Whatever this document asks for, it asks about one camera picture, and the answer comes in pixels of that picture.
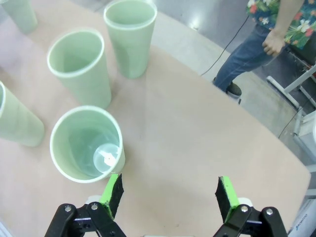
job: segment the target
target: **jeans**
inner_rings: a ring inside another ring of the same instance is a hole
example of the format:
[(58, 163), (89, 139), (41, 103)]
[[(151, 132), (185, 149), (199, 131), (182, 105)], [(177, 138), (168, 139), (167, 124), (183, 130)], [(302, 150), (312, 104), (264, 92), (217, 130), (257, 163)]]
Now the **jeans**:
[(248, 38), (231, 53), (223, 64), (216, 76), (214, 85), (225, 92), (237, 76), (244, 72), (250, 72), (272, 60), (273, 56), (267, 55), (262, 46), (269, 32), (270, 30), (263, 26), (256, 25)]

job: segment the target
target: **light green plastic cup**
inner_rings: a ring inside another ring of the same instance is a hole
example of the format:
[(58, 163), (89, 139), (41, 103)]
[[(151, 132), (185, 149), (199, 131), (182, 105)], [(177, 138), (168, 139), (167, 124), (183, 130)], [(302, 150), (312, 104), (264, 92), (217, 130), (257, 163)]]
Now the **light green plastic cup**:
[(0, 4), (22, 33), (32, 32), (38, 25), (29, 0), (0, 0)]
[(78, 183), (120, 173), (125, 164), (118, 123), (95, 106), (77, 107), (58, 120), (50, 137), (50, 154), (59, 172)]
[(147, 68), (156, 17), (155, 4), (143, 0), (113, 1), (104, 10), (118, 68), (127, 78), (138, 78)]
[(44, 138), (44, 124), (0, 81), (0, 138), (25, 146), (38, 146)]
[(47, 64), (81, 104), (108, 107), (112, 96), (101, 33), (79, 29), (62, 36), (49, 50)]

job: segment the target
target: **table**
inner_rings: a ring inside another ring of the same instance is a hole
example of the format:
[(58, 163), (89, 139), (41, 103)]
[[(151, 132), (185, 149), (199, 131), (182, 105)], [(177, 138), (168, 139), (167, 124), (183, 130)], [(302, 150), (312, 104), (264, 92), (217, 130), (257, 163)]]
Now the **table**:
[(79, 184), (58, 173), (49, 154), (57, 120), (78, 103), (49, 72), (46, 53), (73, 27), (104, 36), (113, 99), (108, 111), (123, 135), (125, 193), (116, 221), (127, 236), (211, 236), (222, 224), (214, 195), (228, 175), (239, 197), (294, 221), (310, 174), (263, 125), (212, 84), (159, 48), (146, 74), (123, 78), (100, 15), (67, 1), (36, 5), (39, 27), (28, 36), (0, 25), (0, 78), (44, 122), (37, 148), (0, 140), (0, 217), (15, 236), (42, 237), (62, 203), (82, 206), (107, 183)]

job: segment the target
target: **black shoe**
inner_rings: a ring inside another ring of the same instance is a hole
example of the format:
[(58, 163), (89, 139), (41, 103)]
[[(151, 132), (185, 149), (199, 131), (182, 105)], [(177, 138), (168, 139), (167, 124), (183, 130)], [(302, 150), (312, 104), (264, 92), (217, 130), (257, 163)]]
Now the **black shoe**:
[(226, 93), (234, 99), (239, 99), (241, 96), (241, 89), (235, 83), (231, 83), (227, 87)]

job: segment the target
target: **screw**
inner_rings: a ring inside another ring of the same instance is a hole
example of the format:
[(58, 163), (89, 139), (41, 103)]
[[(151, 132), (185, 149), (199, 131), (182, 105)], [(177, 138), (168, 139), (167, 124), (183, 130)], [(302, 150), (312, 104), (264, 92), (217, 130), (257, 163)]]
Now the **screw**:
[(96, 209), (98, 209), (98, 206), (97, 206), (96, 204), (93, 204), (93, 205), (91, 206), (91, 209), (92, 209), (92, 210), (96, 210)]
[(267, 214), (268, 214), (269, 216), (271, 216), (271, 215), (273, 214), (273, 211), (272, 211), (271, 209), (268, 209), (268, 210), (267, 210)]
[(242, 211), (242, 212), (247, 212), (247, 211), (248, 211), (248, 207), (242, 206), (242, 207), (241, 207), (241, 211)]
[(66, 207), (65, 207), (65, 211), (66, 211), (66, 212), (70, 212), (70, 211), (71, 211), (71, 207), (70, 207), (70, 206), (66, 206)]

